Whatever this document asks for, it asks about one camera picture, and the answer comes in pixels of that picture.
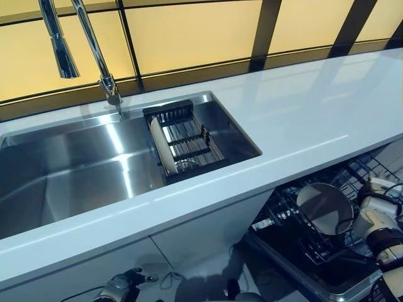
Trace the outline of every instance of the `open dishwasher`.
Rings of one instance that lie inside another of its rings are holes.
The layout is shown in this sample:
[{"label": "open dishwasher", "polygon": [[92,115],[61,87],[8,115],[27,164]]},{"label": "open dishwasher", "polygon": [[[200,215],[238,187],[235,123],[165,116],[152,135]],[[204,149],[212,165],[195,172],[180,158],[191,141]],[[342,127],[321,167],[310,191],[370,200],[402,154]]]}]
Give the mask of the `open dishwasher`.
[{"label": "open dishwasher", "polygon": [[[246,242],[311,301],[383,301],[375,285],[382,272],[370,261],[372,253],[353,227],[337,236],[324,235],[301,213],[297,196],[308,184],[330,184],[351,201],[356,217],[357,195],[368,176],[400,182],[402,170],[403,140],[398,140],[278,186],[251,225]],[[403,204],[401,195],[397,202]]]}]

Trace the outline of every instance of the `sink basin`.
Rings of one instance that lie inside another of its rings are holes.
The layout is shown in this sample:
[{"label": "sink basin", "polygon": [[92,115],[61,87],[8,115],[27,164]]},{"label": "sink basin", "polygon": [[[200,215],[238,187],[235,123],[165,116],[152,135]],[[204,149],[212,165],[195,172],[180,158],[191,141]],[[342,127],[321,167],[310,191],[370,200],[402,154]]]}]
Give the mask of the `sink basin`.
[{"label": "sink basin", "polygon": [[261,155],[211,92],[131,109],[124,121],[110,114],[9,133],[0,148],[0,238],[166,186],[143,111],[183,100],[226,165]]}]

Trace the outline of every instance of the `faucet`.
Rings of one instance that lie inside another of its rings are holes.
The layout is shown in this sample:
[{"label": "faucet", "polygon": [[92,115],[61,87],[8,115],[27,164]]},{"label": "faucet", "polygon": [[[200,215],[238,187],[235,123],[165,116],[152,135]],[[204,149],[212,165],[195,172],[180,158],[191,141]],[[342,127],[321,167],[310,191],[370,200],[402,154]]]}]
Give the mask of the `faucet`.
[{"label": "faucet", "polygon": [[[86,34],[89,46],[93,52],[95,61],[101,72],[98,84],[103,88],[106,93],[106,100],[109,104],[114,105],[123,119],[122,97],[120,96],[118,87],[116,86],[113,76],[109,73],[105,60],[102,56],[101,49],[99,48],[98,41],[96,40],[93,27],[89,22],[89,18],[82,3],[82,0],[71,0],[77,16],[80,20],[82,28]],[[52,47],[55,54],[57,67],[59,68],[60,77],[64,79],[71,79],[79,77],[77,67],[73,61],[67,42],[63,37],[62,28],[60,27],[59,19],[57,17],[56,9],[53,0],[39,0],[40,10],[43,15],[47,30],[52,41]]]}]

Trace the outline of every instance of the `white countertop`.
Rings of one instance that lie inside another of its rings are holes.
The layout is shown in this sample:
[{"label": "white countertop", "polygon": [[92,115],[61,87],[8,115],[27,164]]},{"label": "white countertop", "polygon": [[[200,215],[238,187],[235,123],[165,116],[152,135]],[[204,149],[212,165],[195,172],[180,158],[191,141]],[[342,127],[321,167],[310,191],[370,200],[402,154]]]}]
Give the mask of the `white countertop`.
[{"label": "white countertop", "polygon": [[[403,136],[402,49],[124,98],[212,91],[262,156],[0,240],[0,289],[138,240]],[[10,131],[110,110],[105,101],[0,123]]]}]

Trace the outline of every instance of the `dish drying rack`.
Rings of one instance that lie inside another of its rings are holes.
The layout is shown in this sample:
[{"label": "dish drying rack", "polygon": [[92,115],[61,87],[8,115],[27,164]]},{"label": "dish drying rack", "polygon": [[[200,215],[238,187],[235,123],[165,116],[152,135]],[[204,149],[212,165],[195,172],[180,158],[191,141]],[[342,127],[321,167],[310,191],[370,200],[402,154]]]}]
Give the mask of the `dish drying rack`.
[{"label": "dish drying rack", "polygon": [[[301,226],[301,234],[303,234],[298,238],[297,245],[316,265],[328,262],[348,249],[353,249],[365,256],[372,256],[366,243],[355,235],[352,227],[340,235],[344,237],[344,245],[341,245],[339,240],[335,240],[335,236],[327,236],[319,232],[315,225],[299,211],[296,203],[298,193],[304,186],[313,182],[324,182],[340,189],[347,196],[353,205],[356,216],[360,210],[356,203],[358,191],[368,179],[369,173],[393,182],[400,181],[375,157],[364,153],[346,162],[277,187],[255,218],[252,228],[258,231],[271,225],[283,227],[291,219],[297,221]],[[403,204],[401,195],[398,202]]]},{"label": "dish drying rack", "polygon": [[195,116],[191,100],[146,108],[143,114],[149,129],[151,121],[157,118],[178,170],[177,174],[170,174],[157,154],[157,164],[161,166],[166,184],[228,165],[229,160],[224,158],[206,126]]}]

